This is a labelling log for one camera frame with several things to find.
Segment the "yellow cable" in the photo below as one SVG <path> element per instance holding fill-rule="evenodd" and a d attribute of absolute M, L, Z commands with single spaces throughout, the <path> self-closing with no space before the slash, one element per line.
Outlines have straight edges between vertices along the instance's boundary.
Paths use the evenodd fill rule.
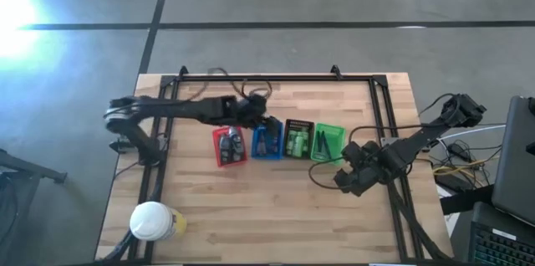
<path fill-rule="evenodd" d="M 477 177 L 475 177 L 474 175 L 472 175 L 469 171 L 459 170 L 459 172 L 464 173 L 465 175 L 468 175 L 468 176 L 474 178 L 474 180 L 475 180 L 476 183 L 479 185 L 479 187 L 483 187 L 483 183 L 480 182 L 479 179 L 477 179 Z"/>
<path fill-rule="evenodd" d="M 455 172 L 460 171 L 462 169 L 471 168 L 471 167 L 473 167 L 475 165 L 479 165 L 479 164 L 482 164 L 482 163 L 487 162 L 487 161 L 495 160 L 495 159 L 497 159 L 499 157 L 500 156 L 494 156 L 493 158 L 491 158 L 489 160 L 473 161 L 473 162 L 471 162 L 469 164 L 466 164 L 466 165 L 463 165 L 463 166 L 455 166 L 456 169 L 453 169 L 451 171 L 438 173 L 438 171 L 441 171 L 441 170 L 451 169 L 451 167 L 449 167 L 449 166 L 440 166 L 440 167 L 438 167 L 438 168 L 433 170 L 433 174 L 434 175 L 450 175 L 451 173 L 455 173 Z"/>

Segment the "white container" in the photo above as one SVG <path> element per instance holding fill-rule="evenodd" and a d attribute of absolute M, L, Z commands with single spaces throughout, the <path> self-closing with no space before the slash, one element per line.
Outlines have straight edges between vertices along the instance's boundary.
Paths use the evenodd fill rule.
<path fill-rule="evenodd" d="M 130 216 L 130 231 L 139 240 L 158 241 L 186 231 L 186 219 L 174 208 L 159 202 L 144 202 Z"/>

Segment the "plastic bin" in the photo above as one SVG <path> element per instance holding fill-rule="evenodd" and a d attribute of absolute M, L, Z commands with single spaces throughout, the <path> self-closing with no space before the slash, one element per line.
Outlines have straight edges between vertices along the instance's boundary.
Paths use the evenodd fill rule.
<path fill-rule="evenodd" d="M 265 144 L 266 154 L 261 154 L 258 151 L 259 141 L 263 138 Z M 278 122 L 278 135 L 277 139 L 266 132 L 266 127 L 260 126 L 252 133 L 252 147 L 251 157 L 256 159 L 265 160 L 280 160 L 283 158 L 283 146 L 284 146 L 284 126 L 282 122 Z"/>
<path fill-rule="evenodd" d="M 301 143 L 303 150 L 301 151 L 301 156 L 299 154 L 299 148 L 295 147 L 295 136 L 299 132 L 307 132 L 308 139 Z M 310 159 L 310 152 L 312 148 L 313 141 L 313 132 L 314 132 L 314 123 L 306 120 L 286 120 L 286 126 L 284 127 L 284 147 L 283 154 L 287 157 L 298 158 L 298 159 Z"/>
<path fill-rule="evenodd" d="M 239 137 L 241 145 L 239 146 L 233 142 L 227 142 L 224 144 L 228 149 L 220 150 L 222 143 L 222 137 L 229 138 L 230 129 L 235 130 L 235 136 Z M 239 165 L 247 161 L 247 150 L 245 148 L 245 141 L 243 140 L 243 133 L 240 127 L 223 127 L 215 129 L 212 133 L 212 139 L 214 140 L 214 148 L 216 149 L 217 166 L 234 166 Z M 227 152 L 225 156 L 221 154 L 222 151 Z M 237 154 L 240 158 L 238 161 L 234 161 L 234 155 Z"/>
<path fill-rule="evenodd" d="M 342 156 L 342 149 L 345 145 L 345 128 L 335 125 L 318 123 L 314 132 L 314 142 L 312 145 L 313 161 L 329 161 Z M 341 165 L 343 160 L 333 161 L 335 165 Z"/>

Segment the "gray floor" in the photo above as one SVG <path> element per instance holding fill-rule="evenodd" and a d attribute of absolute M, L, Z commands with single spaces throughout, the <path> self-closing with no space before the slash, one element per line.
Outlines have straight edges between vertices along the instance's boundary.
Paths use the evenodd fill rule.
<path fill-rule="evenodd" d="M 149 23 L 156 2 L 22 1 L 30 7 L 8 1 L 1 23 L 29 9 L 26 23 Z M 162 22 L 523 19 L 535 19 L 533 0 L 166 0 Z M 43 181 L 16 247 L 26 255 L 12 264 L 93 258 L 117 158 L 101 116 L 109 99 L 132 93 L 146 38 L 146 31 L 0 34 L 0 147 L 69 172 L 64 186 Z M 512 95 L 535 95 L 533 43 L 532 28 L 160 31 L 149 72 L 181 65 L 195 73 L 214 66 L 325 72 L 332 64 L 346 72 L 407 71 L 420 109 L 442 93 L 467 92 L 489 109 L 485 122 L 503 122 Z M 501 138 L 494 130 L 463 140 L 491 146 Z"/>

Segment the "cable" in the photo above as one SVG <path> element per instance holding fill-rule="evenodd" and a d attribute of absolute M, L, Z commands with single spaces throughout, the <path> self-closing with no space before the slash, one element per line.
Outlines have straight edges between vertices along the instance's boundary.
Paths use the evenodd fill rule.
<path fill-rule="evenodd" d="M 435 170 L 433 170 L 433 173 L 436 173 L 435 175 L 449 175 L 449 174 L 451 174 L 453 172 L 456 172 L 456 171 L 459 171 L 459 170 L 462 170 L 462 169 L 473 168 L 474 166 L 481 165 L 481 164 L 486 163 L 487 161 L 491 161 L 491 160 L 499 158 L 500 156 L 496 156 L 496 154 L 498 154 L 501 150 L 502 150 L 502 148 L 498 149 L 496 152 L 492 153 L 492 155 L 490 157 L 488 157 L 486 160 L 474 161 L 474 162 L 471 162 L 471 163 L 466 164 L 466 165 L 450 165 L 450 166 L 455 166 L 456 169 L 452 170 L 452 171 L 449 171 L 447 173 L 437 173 L 438 171 L 444 170 L 444 169 L 447 168 L 447 166 L 441 166 L 441 167 L 436 168 Z"/>
<path fill-rule="evenodd" d="M 430 161 L 430 160 L 425 159 L 425 158 L 415 158 L 415 161 L 427 161 L 427 162 L 429 162 L 429 164 L 431 165 L 431 167 L 435 166 L 435 164 L 433 163 L 433 161 Z"/>
<path fill-rule="evenodd" d="M 477 124 L 477 125 L 506 125 L 507 123 L 485 123 L 485 124 Z"/>
<path fill-rule="evenodd" d="M 403 125 L 403 126 L 397 126 L 397 127 L 394 127 L 394 126 L 378 126 L 378 125 L 364 125 L 364 126 L 355 127 L 349 133 L 349 141 L 351 141 L 351 139 L 353 138 L 353 134 L 357 130 L 361 130 L 361 129 L 409 129 L 409 128 L 436 127 L 436 126 L 439 126 L 439 125 L 416 124 L 416 125 Z"/>
<path fill-rule="evenodd" d="M 441 96 L 439 96 L 438 98 L 436 98 L 433 103 L 431 103 L 431 105 L 425 107 L 422 111 L 420 111 L 420 113 L 418 114 L 418 116 L 420 116 L 421 114 L 423 114 L 424 112 L 428 111 L 429 108 L 433 107 L 436 103 L 438 103 L 438 101 L 446 96 L 450 96 L 450 97 L 454 97 L 455 95 L 452 94 L 452 93 L 447 93 L 447 94 L 443 94 Z"/>
<path fill-rule="evenodd" d="M 491 182 L 489 182 L 488 177 L 491 175 L 489 171 L 486 169 L 483 169 L 483 176 L 485 177 L 485 181 L 487 182 L 487 185 L 490 186 Z"/>
<path fill-rule="evenodd" d="M 222 72 L 226 77 L 230 76 L 230 74 L 223 68 L 212 68 L 212 69 L 209 69 L 207 74 L 208 75 L 212 75 L 212 74 L 215 74 L 216 72 Z M 259 91 L 259 90 L 267 90 L 267 93 L 264 95 L 264 98 L 267 100 L 269 98 L 269 96 L 271 96 L 271 93 L 273 92 L 273 87 L 271 86 L 271 83 L 266 80 L 265 81 L 267 83 L 267 89 L 255 89 L 255 90 L 252 90 L 250 94 L 254 94 L 255 91 Z M 232 88 L 234 89 L 234 91 L 236 91 L 236 93 L 238 95 L 240 95 L 243 99 L 247 99 L 247 96 L 245 95 L 245 93 L 243 92 L 243 89 L 244 89 L 244 85 L 242 84 L 242 89 L 240 90 L 236 84 L 234 84 L 234 81 L 232 80 L 229 80 L 229 83 L 231 84 Z M 198 98 L 199 96 L 201 96 L 205 91 L 206 89 L 208 88 L 208 85 L 210 84 L 210 81 L 206 80 L 202 87 L 199 89 L 199 91 L 197 91 L 194 95 L 192 95 L 191 97 L 189 97 L 188 99 L 186 100 L 181 100 L 181 101 L 178 101 L 178 100 L 170 100 L 170 101 L 166 101 L 166 102 L 159 102 L 159 103 L 152 103 L 152 104 L 132 104 L 132 105 L 127 105 L 127 106 L 122 106 L 122 107 L 117 107 L 117 108 L 114 108 L 112 111 L 108 111 L 106 112 L 103 117 L 105 118 L 106 116 L 108 115 L 113 115 L 115 113 L 118 113 L 119 111 L 122 111 L 122 110 L 127 110 L 129 108 L 132 108 L 132 107 L 137 107 L 137 106 L 165 106 L 165 105 L 174 105 L 174 106 L 179 106 L 179 105 L 183 105 L 185 103 L 190 103 L 192 102 L 194 99 Z"/>
<path fill-rule="evenodd" d="M 312 177 L 312 170 L 316 167 L 316 166 L 319 166 L 319 165 L 323 165 L 323 164 L 326 164 L 326 163 L 330 163 L 330 162 L 333 162 L 333 161 L 339 161 L 343 159 L 343 157 L 339 157 L 339 158 L 334 158 L 330 161 L 321 161 L 321 162 L 318 162 L 318 163 L 315 163 L 313 164 L 312 166 L 310 166 L 310 168 L 308 169 L 308 177 L 310 177 L 310 180 L 318 187 L 322 187 L 322 188 L 326 188 L 326 189 L 329 189 L 329 190 L 342 190 L 344 188 L 347 188 L 347 187 L 351 187 L 351 186 L 346 186 L 346 187 L 331 187 L 331 186 L 326 186 L 324 184 L 321 184 L 319 183 L 318 181 L 316 181 L 313 177 Z"/>
<path fill-rule="evenodd" d="M 158 134 L 156 135 L 156 137 L 158 137 L 158 136 L 164 136 L 165 134 L 166 134 L 165 132 L 161 132 L 161 133 L 158 133 Z M 163 151 L 169 149 L 169 140 L 170 140 L 170 139 L 171 139 L 171 138 L 169 138 L 169 137 L 167 138 L 166 144 L 165 144 L 164 147 L 162 148 Z M 140 163 L 139 161 L 136 161 L 136 162 L 134 162 L 133 164 L 131 164 L 131 165 L 127 166 L 126 168 L 124 168 L 124 169 L 118 171 L 117 173 L 115 173 L 114 180 L 115 180 L 115 179 L 117 178 L 117 176 L 119 176 L 121 173 L 123 173 L 124 171 L 127 171 L 127 170 L 131 169 L 133 166 L 138 165 L 139 163 Z"/>
<path fill-rule="evenodd" d="M 412 172 L 412 162 L 407 166 L 407 171 L 405 172 L 405 175 L 409 175 Z"/>
<path fill-rule="evenodd" d="M 446 153 L 446 159 L 450 162 L 450 163 L 453 163 L 451 162 L 451 155 L 450 155 L 450 152 L 448 151 L 448 147 L 446 146 L 446 143 L 441 140 L 441 139 L 437 139 L 438 142 L 442 145 L 442 147 L 444 148 L 444 152 Z"/>
<path fill-rule="evenodd" d="M 139 161 L 136 161 L 136 162 L 134 162 L 133 164 L 127 166 L 126 168 L 124 168 L 124 169 L 118 171 L 117 173 L 115 173 L 114 179 L 117 179 L 117 176 L 119 176 L 121 173 L 123 173 L 124 171 L 127 171 L 127 170 L 131 169 L 133 166 L 135 166 L 135 165 L 137 165 L 137 164 L 139 164 L 139 163 L 140 163 Z"/>
<path fill-rule="evenodd" d="M 438 159 L 438 158 L 436 158 L 436 157 L 429 156 L 429 158 L 430 158 L 430 159 L 434 159 L 435 161 L 438 161 L 438 162 L 440 162 L 441 164 L 444 163 L 444 160 L 440 160 L 440 159 Z"/>
<path fill-rule="evenodd" d="M 271 96 L 271 93 L 273 92 L 273 87 L 271 86 L 271 83 L 269 83 L 268 80 L 265 80 L 265 82 L 267 83 L 267 88 L 260 87 L 260 88 L 253 89 L 253 90 L 249 91 L 249 95 L 256 94 L 258 91 L 266 91 L 266 94 L 263 97 L 266 100 L 269 99 L 269 97 Z M 247 80 L 245 79 L 242 82 L 242 94 L 245 94 L 245 85 L 246 84 L 247 84 Z"/>
<path fill-rule="evenodd" d="M 491 150 L 491 149 L 497 149 L 497 148 L 501 148 L 502 145 L 498 145 L 498 146 L 490 146 L 490 147 L 482 147 L 482 148 L 470 148 L 469 151 L 472 151 L 472 150 Z"/>
<path fill-rule="evenodd" d="M 15 224 L 15 220 L 18 218 L 18 199 L 17 199 L 17 190 L 15 186 L 13 185 L 13 182 L 11 181 L 11 178 L 8 176 L 4 176 L 4 179 L 6 180 L 7 184 L 11 187 L 11 194 L 12 194 L 12 202 L 14 206 L 15 214 L 13 215 L 13 218 L 11 219 L 11 223 L 9 223 L 8 230 L 2 235 L 0 238 L 0 246 L 2 246 L 2 243 L 8 238 L 9 233 L 13 229 L 13 225 Z"/>
<path fill-rule="evenodd" d="M 437 140 L 443 141 L 443 140 L 447 140 L 449 138 L 456 137 L 456 136 L 463 136 L 463 135 L 469 134 L 469 133 L 474 133 L 474 132 L 479 132 L 479 131 L 484 131 L 484 130 L 498 129 L 498 128 L 503 128 L 503 127 L 505 127 L 505 125 L 498 125 L 498 126 L 479 128 L 479 129 L 475 129 L 475 130 L 463 131 L 463 132 L 452 134 L 450 136 L 444 136 L 444 137 L 438 138 Z"/>
<path fill-rule="evenodd" d="M 472 173 L 470 173 L 469 171 L 466 171 L 466 170 L 460 170 L 460 173 L 461 174 L 465 174 L 469 177 L 472 177 L 474 179 L 474 182 L 472 183 L 473 185 L 475 185 L 476 183 L 479 185 L 479 187 L 484 187 L 483 186 L 483 183 L 479 181 L 479 179 L 477 179 L 476 177 L 476 173 L 473 173 L 473 170 L 472 170 Z"/>
<path fill-rule="evenodd" d="M 470 146 L 462 140 L 455 140 L 453 144 L 458 145 L 460 148 L 462 148 L 461 152 L 467 152 L 468 156 L 470 157 L 468 162 L 472 162 L 476 160 L 476 157 L 471 153 Z"/>

